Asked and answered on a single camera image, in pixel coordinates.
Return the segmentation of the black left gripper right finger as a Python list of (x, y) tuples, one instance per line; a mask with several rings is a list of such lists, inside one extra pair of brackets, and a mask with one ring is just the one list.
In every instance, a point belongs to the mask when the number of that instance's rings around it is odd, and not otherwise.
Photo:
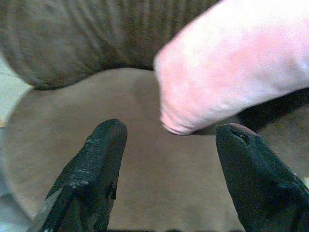
[(309, 189), (261, 136), (239, 124), (220, 125), (216, 147), (245, 231), (309, 230)]

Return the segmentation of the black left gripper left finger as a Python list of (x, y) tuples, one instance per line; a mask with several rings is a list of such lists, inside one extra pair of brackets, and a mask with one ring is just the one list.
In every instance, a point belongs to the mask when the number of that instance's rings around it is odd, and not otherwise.
[(118, 119), (94, 129), (49, 190), (46, 199), (56, 199), (40, 231), (107, 230), (126, 140), (126, 125)]

